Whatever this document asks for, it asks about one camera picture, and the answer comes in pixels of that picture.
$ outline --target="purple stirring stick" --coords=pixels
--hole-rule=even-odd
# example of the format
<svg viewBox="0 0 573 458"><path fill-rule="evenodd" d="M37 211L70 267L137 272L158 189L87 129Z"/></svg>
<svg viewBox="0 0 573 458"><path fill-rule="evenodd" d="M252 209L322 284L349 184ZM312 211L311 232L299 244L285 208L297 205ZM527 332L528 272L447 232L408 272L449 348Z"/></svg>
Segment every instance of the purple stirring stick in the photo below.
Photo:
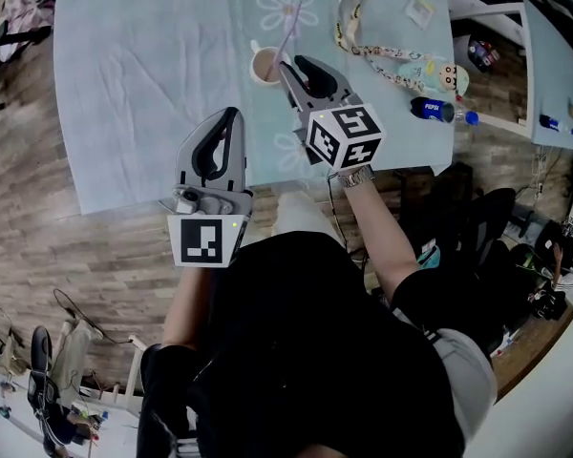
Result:
<svg viewBox="0 0 573 458"><path fill-rule="evenodd" d="M288 31L286 31L285 38L283 39L283 42L280 45L280 48L278 48L278 51L276 51L276 55L274 56L274 60L271 62L271 65L269 65L269 68L267 68L267 73L265 74L264 81L267 81L267 79L271 75L271 72L274 70L274 67L276 65L278 65L278 61L279 61L280 57L283 55L283 50L285 49L285 46L287 45L288 38L290 37L291 34L293 34L293 31L295 31L295 26L297 25L297 19L299 18L299 10L301 10L301 9L302 9L302 1L300 0L299 3L297 4L297 9L295 10L295 16L293 17L293 23L288 28Z"/></svg>

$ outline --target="patterned strap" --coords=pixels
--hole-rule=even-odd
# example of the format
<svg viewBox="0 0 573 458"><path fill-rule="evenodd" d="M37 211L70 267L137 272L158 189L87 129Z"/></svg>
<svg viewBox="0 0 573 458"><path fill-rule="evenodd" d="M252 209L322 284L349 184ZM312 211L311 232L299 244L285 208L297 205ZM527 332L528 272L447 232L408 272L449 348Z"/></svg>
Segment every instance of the patterned strap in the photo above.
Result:
<svg viewBox="0 0 573 458"><path fill-rule="evenodd" d="M384 46L359 46L356 44L356 30L359 27L361 21L361 0L352 0L354 2L354 9L350 12L350 18L348 25L346 26L346 32L344 32L344 25L342 23L341 15L342 3L344 0L339 0L338 3L338 20L335 26L335 42L346 52L350 52L354 55L362 55L365 57L371 67L377 72L384 76L386 79L394 83L395 85L401 85L417 92L423 93L425 90L424 83L418 80L413 80L399 74L393 74L380 68L373 59L372 56L384 56L392 59L402 59L404 61L424 61L433 58L432 54L421 54L420 52L400 50L398 48L387 48Z"/></svg>

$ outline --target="plastic bottle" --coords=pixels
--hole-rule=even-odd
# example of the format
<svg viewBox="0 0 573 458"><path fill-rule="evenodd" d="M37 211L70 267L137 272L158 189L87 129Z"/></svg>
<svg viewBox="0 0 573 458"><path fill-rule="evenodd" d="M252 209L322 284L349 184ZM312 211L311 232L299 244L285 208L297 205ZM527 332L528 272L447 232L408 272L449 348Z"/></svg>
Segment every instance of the plastic bottle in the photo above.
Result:
<svg viewBox="0 0 573 458"><path fill-rule="evenodd" d="M564 122L560 122L559 120L556 120L555 118L552 118L549 115L541 114L539 116L539 123L541 124L542 127L551 129L552 131L556 131L557 133L563 133L563 134L570 133L573 135L573 129L569 130L568 126Z"/></svg>
<svg viewBox="0 0 573 458"><path fill-rule="evenodd" d="M455 112L455 122L465 122L470 126L477 126L479 124L479 116L476 112L458 109Z"/></svg>
<svg viewBox="0 0 573 458"><path fill-rule="evenodd" d="M455 106L443 100L434 100L426 96L417 96L410 102L411 112L416 117L440 122L452 122L455 118Z"/></svg>

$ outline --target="wristwatch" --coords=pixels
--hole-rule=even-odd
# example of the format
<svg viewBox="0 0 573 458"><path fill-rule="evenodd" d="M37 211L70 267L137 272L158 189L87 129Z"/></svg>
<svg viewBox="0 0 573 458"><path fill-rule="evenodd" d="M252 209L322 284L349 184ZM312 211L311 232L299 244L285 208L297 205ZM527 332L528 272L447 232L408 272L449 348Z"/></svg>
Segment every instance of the wristwatch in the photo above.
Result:
<svg viewBox="0 0 573 458"><path fill-rule="evenodd" d="M362 168L359 168L358 170L356 170L353 173L346 174L346 175L340 174L337 177L339 178L340 183L342 184L342 187L350 188L350 187L353 187L355 185L360 185L361 183L363 183L365 181L369 181L371 179L374 179L375 175L373 174L373 170L371 169L371 166L369 164L366 164L365 166L363 166Z"/></svg>

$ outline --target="white cup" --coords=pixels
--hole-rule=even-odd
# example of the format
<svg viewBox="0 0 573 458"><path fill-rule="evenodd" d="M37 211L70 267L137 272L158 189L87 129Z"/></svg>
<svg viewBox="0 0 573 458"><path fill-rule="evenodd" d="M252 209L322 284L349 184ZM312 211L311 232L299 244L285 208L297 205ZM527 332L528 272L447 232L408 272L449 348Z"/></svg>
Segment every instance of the white cup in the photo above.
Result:
<svg viewBox="0 0 573 458"><path fill-rule="evenodd" d="M274 61L278 48L261 48L259 47L259 43L253 39L250 41L250 49L254 52L254 55L250 60L250 77L252 78L252 81L264 87L273 87L280 83L278 66L273 67L269 77L265 80L267 71ZM280 61L285 61L287 64L290 64L290 59L286 52L282 52L281 59L278 63L280 63Z"/></svg>

